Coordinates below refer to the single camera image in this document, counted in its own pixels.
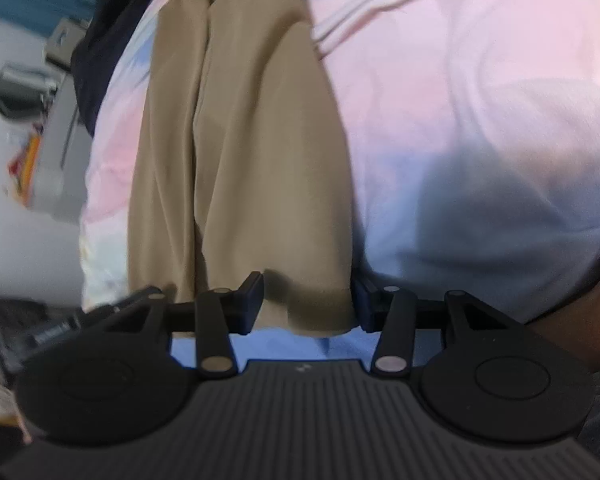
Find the orange tray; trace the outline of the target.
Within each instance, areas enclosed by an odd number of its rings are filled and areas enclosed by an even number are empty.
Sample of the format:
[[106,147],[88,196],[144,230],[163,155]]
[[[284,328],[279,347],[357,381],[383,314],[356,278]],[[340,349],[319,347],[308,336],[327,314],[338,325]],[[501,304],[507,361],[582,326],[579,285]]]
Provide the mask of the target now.
[[19,133],[19,151],[7,164],[7,173],[12,180],[12,196],[23,207],[29,206],[33,190],[38,152],[43,140],[43,125],[34,122],[28,130]]

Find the dark navy garment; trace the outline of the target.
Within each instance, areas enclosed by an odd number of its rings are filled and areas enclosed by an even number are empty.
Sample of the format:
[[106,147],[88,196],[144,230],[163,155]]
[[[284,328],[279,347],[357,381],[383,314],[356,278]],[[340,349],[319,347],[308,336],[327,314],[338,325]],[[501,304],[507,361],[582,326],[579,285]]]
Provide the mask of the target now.
[[95,133],[102,101],[122,53],[151,0],[96,0],[85,36],[72,52],[71,75],[80,118]]

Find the white vanity desk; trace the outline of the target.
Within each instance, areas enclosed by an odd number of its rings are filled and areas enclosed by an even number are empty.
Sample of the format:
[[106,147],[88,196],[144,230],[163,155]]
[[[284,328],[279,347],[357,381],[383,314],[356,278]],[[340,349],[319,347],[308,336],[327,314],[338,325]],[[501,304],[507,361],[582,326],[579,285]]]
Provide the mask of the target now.
[[91,149],[92,137],[80,118],[73,78],[67,75],[44,122],[28,208],[77,226],[87,198],[85,175]]

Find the tan printed t-shirt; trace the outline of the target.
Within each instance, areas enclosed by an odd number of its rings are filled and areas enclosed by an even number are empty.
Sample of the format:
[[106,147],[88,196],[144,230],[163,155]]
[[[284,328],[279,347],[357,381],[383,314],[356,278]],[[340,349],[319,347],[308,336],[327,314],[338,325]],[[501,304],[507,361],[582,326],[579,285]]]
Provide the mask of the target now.
[[128,283],[183,302],[264,277],[262,327],[354,324],[346,134],[306,0],[166,0],[135,159]]

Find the white black chair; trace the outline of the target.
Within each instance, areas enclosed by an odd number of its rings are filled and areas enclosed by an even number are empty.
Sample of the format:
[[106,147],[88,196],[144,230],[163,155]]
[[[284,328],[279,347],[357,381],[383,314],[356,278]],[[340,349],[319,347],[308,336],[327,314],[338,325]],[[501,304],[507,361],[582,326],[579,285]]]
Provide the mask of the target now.
[[62,18],[46,41],[45,62],[68,72],[73,51],[84,38],[87,25],[87,22],[74,18]]

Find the wavy vanity mirror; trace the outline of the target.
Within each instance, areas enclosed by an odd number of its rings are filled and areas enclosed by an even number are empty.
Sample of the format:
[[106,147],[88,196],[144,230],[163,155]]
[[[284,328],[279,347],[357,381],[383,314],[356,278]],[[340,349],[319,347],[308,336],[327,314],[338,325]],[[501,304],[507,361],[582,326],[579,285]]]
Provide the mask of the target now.
[[0,69],[0,115],[10,122],[40,118],[59,86],[60,80],[45,70],[5,64]]

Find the pastel tie-dye bed sheet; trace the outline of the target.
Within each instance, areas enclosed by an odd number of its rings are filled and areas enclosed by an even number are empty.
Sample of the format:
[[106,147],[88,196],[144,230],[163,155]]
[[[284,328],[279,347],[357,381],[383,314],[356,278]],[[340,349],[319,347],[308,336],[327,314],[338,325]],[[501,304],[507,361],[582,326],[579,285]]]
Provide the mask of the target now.
[[[600,370],[600,0],[306,0],[346,134],[352,266],[464,289]],[[157,18],[98,113],[82,306],[134,292],[128,227]]]

